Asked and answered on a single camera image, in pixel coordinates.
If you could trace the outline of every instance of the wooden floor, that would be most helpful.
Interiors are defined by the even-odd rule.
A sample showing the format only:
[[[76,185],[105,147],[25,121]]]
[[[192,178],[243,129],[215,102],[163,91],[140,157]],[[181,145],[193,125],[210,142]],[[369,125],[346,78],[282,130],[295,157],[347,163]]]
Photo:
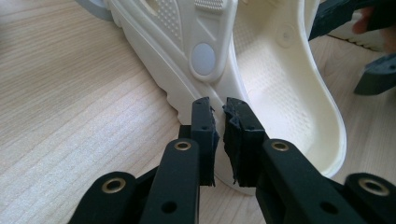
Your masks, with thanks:
[[[177,112],[122,30],[73,0],[0,0],[0,223],[66,223],[92,182],[140,176],[177,136]],[[343,116],[346,161],[396,184],[396,91],[353,94],[378,53],[321,37],[312,51]],[[201,223],[264,223],[254,197],[201,188]]]

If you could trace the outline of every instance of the screw hole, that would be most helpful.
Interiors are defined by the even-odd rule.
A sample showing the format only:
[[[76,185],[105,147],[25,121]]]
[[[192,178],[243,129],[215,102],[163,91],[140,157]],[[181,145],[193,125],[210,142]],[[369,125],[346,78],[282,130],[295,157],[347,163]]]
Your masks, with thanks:
[[[191,147],[191,144],[188,142],[178,142],[175,144],[175,149],[177,149],[177,150],[184,151],[184,150],[190,149],[190,147]]]
[[[366,191],[378,195],[378,196],[388,196],[389,189],[385,187],[383,184],[370,179],[370,178],[361,178],[359,179],[359,185],[365,189]]]
[[[282,143],[282,142],[274,142],[273,144],[271,144],[273,149],[276,149],[278,151],[287,151],[289,150],[289,146]]]
[[[171,214],[177,210],[177,204],[174,202],[167,202],[163,204],[161,209],[163,210],[164,213]]]
[[[336,215],[338,213],[338,209],[332,203],[323,202],[320,204],[320,208],[332,215]]]
[[[107,180],[103,185],[102,185],[102,191],[104,193],[116,193],[122,190],[126,185],[126,182],[124,179],[116,177]]]

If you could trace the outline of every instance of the finger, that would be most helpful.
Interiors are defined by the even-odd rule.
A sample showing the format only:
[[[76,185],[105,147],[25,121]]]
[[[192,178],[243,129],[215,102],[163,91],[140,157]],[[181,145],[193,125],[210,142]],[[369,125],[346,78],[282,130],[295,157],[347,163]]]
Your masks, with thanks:
[[[367,24],[373,14],[373,7],[366,7],[361,9],[361,18],[352,26],[352,32],[360,35],[367,31]]]

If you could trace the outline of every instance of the white sandal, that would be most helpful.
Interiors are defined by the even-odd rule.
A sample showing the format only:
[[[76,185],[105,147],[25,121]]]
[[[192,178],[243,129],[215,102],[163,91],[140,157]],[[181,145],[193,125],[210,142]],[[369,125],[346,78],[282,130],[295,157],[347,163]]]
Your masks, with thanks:
[[[251,105],[271,138],[292,142],[323,175],[340,169],[344,123],[307,42],[319,0],[105,3],[181,123],[191,123],[194,100],[209,96],[223,135],[221,107],[227,97],[238,98]],[[217,151],[215,174],[253,192],[233,185],[224,150]]]

